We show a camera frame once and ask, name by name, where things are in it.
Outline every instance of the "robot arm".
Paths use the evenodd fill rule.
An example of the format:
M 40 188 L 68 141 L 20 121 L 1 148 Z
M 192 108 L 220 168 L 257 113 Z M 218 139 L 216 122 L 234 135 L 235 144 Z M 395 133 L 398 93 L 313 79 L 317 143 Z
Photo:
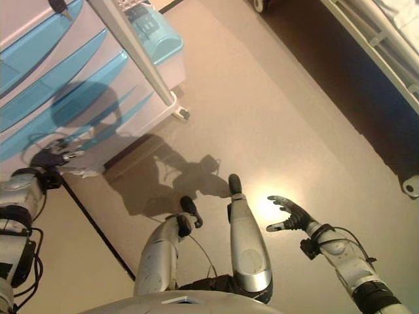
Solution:
M 41 240 L 37 249 L 30 239 L 32 223 L 45 205 L 46 191 L 61 186 L 56 166 L 82 154 L 57 151 L 65 147 L 63 140 L 54 142 L 33 157 L 29 168 L 15 171 L 9 181 L 0 183 L 0 313 L 19 308 L 14 308 L 13 288 L 26 281 L 35 250 L 39 252 Z
M 369 258 L 358 243 L 348 239 L 334 227 L 318 223 L 303 208 L 286 198 L 270 196 L 268 199 L 273 200 L 276 205 L 281 205 L 281 210 L 287 211 L 291 216 L 284 222 L 268 226 L 266 230 L 305 231 L 310 238 L 301 241 L 302 251 L 311 260 L 318 254 L 326 257 L 362 313 L 410 313 L 378 276 L 372 265 L 374 259 Z M 363 251 L 365 258 L 356 254 L 357 248 Z

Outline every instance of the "white sheet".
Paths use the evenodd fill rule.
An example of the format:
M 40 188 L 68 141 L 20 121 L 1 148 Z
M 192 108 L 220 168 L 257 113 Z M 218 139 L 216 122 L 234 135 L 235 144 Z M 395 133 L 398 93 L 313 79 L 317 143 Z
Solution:
M 419 1 L 374 0 L 374 2 L 419 54 Z

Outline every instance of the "dark floor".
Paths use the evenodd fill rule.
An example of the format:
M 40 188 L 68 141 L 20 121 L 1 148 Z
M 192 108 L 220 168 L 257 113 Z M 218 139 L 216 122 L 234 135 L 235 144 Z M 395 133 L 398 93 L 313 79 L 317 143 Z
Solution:
M 263 18 L 401 181 L 419 173 L 419 116 L 320 1 L 271 0 Z

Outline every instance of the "beige floor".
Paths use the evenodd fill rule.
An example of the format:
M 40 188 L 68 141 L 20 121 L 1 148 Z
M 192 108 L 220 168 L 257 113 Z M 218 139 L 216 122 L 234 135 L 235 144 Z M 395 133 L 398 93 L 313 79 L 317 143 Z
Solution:
M 176 92 L 191 119 L 167 119 L 104 176 L 67 177 L 128 265 L 136 270 L 157 225 L 150 217 L 178 211 L 178 197 L 196 194 L 204 227 L 194 236 L 218 272 L 229 273 L 220 178 L 237 173 L 261 229 L 285 218 L 266 200 L 272 194 L 351 229 L 392 290 L 419 311 L 419 200 L 401 193 L 397 177 L 247 1 L 184 0 L 165 16 L 185 40 L 188 78 Z M 264 237 L 274 267 L 271 306 L 357 312 L 324 258 L 309 261 L 300 251 L 303 233 Z M 185 240 L 179 284 L 207 270 L 204 255 Z
M 45 235 L 40 251 L 44 272 L 36 294 L 19 314 L 75 314 L 132 295 L 132 280 L 64 187 L 48 192 L 35 227 Z M 32 270 L 15 293 L 34 280 Z M 21 304 L 26 297 L 15 298 L 14 303 Z

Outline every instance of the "floor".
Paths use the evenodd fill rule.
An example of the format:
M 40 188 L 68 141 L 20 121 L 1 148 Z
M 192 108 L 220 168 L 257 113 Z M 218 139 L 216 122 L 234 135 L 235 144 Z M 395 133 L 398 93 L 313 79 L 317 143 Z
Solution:
M 263 19 L 400 182 L 419 173 L 419 115 L 320 1 L 272 0 Z
M 178 199 L 194 198 L 204 227 L 194 236 L 218 273 L 230 273 L 230 173 L 242 179 L 261 229 L 286 216 L 266 199 L 290 198 L 320 222 L 353 231 L 400 300 L 419 311 L 419 200 L 294 57 L 248 1 L 184 0 L 165 13 L 185 41 L 187 80 L 176 88 L 188 122 L 169 118 L 102 176 L 66 180 L 135 272 L 147 237 Z M 299 249 L 302 232 L 263 232 L 274 271 L 270 305 L 284 313 L 356 313 L 321 256 Z M 181 245 L 183 285 L 208 262 Z
M 80 313 L 132 295 L 132 280 L 64 187 L 48 191 L 48 201 L 34 227 L 44 232 L 40 250 L 44 271 L 37 292 L 19 314 Z M 38 234 L 32 239 L 39 244 Z M 15 293 L 34 281 L 32 267 Z M 17 297 L 14 303 L 21 304 L 27 297 Z

